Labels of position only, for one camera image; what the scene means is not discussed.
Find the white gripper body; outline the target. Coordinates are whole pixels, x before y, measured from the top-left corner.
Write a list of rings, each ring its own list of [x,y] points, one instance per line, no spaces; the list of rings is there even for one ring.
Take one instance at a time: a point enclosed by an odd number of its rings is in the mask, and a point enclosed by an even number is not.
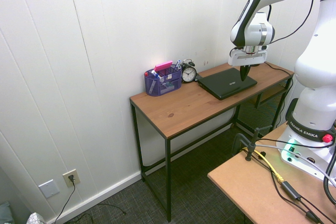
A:
[[[228,64],[235,66],[248,66],[264,63],[267,59],[267,51],[261,50],[253,54],[248,54],[241,49],[233,50],[228,59]]]

